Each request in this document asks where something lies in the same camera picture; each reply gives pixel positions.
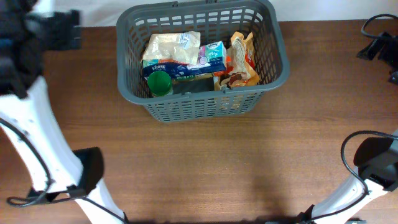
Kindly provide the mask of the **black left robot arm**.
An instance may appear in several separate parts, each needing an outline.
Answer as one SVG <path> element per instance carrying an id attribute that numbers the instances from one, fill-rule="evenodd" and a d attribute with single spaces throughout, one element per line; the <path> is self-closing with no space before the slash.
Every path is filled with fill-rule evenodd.
<path id="1" fill-rule="evenodd" d="M 43 54 L 81 46 L 80 13 L 51 1 L 1 2 L 1 129 L 32 180 L 12 207 L 74 201 L 92 223 L 127 223 L 104 182 L 98 147 L 72 150 L 50 105 Z"/>

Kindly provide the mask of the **blue carton box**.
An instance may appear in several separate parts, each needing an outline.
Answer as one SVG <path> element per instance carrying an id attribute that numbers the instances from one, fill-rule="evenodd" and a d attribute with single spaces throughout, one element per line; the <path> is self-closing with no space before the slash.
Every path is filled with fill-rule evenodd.
<path id="1" fill-rule="evenodd" d="M 199 48 L 196 64 L 187 64 L 177 62 L 172 59 L 153 59 L 142 61 L 142 74 L 145 79 L 156 71 L 167 73 L 171 79 L 185 80 L 197 76 L 225 71 L 226 48 L 222 41 L 214 42 L 208 45 L 202 45 Z"/>

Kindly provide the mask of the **grey plastic basket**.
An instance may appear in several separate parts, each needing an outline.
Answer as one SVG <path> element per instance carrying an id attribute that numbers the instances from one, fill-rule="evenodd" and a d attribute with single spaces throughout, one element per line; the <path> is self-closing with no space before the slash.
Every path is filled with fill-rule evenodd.
<path id="1" fill-rule="evenodd" d="M 141 58 L 152 34 L 198 31 L 201 42 L 229 45 L 235 32 L 254 36 L 254 86 L 216 90 L 212 83 L 189 82 L 172 95 L 153 97 Z M 120 94 L 162 122 L 241 114 L 289 77 L 290 65 L 273 5 L 257 1 L 191 1 L 145 4 L 126 9 L 116 23 Z"/>

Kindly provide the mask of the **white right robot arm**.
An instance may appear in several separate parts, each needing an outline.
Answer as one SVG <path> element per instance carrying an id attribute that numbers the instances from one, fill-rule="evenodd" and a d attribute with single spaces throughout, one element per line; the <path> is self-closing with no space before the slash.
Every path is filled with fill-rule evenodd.
<path id="1" fill-rule="evenodd" d="M 365 134 L 369 137 L 356 150 L 351 168 L 345 147 Z M 346 223 L 369 202 L 397 189 L 397 133 L 353 132 L 342 142 L 340 155 L 349 177 L 328 198 L 302 213 L 299 223 Z"/>

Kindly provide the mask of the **orange snack bag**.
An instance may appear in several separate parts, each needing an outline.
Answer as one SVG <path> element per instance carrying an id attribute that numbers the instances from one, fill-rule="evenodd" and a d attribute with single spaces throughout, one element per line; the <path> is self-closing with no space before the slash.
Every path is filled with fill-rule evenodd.
<path id="1" fill-rule="evenodd" d="M 213 74 L 215 90 L 226 90 L 259 83 L 255 71 L 253 33 L 247 37 L 235 32 L 230 38 L 231 47 L 227 49 L 226 70 Z"/>

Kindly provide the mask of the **green lid jar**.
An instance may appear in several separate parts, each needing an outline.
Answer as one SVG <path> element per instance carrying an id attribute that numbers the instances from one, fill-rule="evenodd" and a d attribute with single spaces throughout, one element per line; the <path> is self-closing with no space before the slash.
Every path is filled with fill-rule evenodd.
<path id="1" fill-rule="evenodd" d="M 174 93 L 170 75 L 163 71 L 156 71 L 147 79 L 149 90 L 153 97 L 167 96 Z"/>

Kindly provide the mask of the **white plastic bag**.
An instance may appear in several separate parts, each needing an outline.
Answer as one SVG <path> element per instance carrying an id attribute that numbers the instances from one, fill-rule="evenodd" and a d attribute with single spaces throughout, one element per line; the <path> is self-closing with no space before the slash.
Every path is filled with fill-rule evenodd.
<path id="1" fill-rule="evenodd" d="M 152 34 L 143 60 L 172 59 L 186 64 L 196 64 L 201 44 L 201 34 L 184 33 Z"/>

